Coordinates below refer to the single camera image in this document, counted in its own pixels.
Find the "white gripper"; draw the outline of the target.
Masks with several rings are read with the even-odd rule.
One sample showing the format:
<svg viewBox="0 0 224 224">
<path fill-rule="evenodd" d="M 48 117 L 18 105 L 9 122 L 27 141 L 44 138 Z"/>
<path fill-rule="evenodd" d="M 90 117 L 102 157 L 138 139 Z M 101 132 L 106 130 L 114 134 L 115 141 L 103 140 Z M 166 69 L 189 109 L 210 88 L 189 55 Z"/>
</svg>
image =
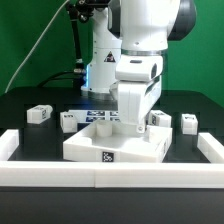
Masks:
<svg viewBox="0 0 224 224">
<path fill-rule="evenodd" d="M 161 95 L 161 56 L 122 55 L 116 67 L 119 119 L 134 125 L 137 132 L 146 129 L 146 116 Z"/>
</svg>

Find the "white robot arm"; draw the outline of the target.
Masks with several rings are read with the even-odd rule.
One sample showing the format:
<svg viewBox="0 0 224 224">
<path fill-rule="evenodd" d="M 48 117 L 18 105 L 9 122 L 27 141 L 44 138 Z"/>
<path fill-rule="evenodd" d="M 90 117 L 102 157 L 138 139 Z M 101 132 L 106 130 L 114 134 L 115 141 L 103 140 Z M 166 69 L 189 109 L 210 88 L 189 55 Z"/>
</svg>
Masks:
<svg viewBox="0 0 224 224">
<path fill-rule="evenodd" d="M 115 99 L 122 123 L 139 133 L 161 96 L 168 43 L 196 22 L 194 0 L 78 0 L 82 22 L 93 20 L 93 57 L 81 91 Z"/>
</svg>

